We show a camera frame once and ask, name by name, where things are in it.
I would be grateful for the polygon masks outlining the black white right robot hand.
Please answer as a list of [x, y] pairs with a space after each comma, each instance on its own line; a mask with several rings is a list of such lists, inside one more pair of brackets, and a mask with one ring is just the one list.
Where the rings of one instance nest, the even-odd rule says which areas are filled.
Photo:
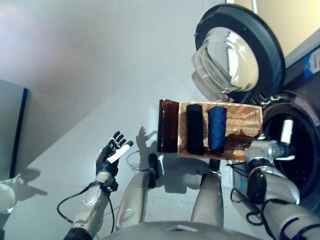
[[291, 145], [294, 121], [285, 119], [282, 124], [280, 141], [273, 140], [272, 147], [275, 149], [273, 157], [279, 161], [291, 161], [296, 157], [295, 147]]

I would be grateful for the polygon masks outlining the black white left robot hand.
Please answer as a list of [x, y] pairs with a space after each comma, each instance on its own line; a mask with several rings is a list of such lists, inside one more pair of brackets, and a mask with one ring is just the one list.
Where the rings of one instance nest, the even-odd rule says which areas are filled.
[[132, 140], [127, 141], [124, 135], [117, 131], [109, 139], [105, 147], [103, 147], [95, 160], [96, 175], [108, 173], [111, 177], [118, 174], [118, 164], [120, 158], [134, 145]]

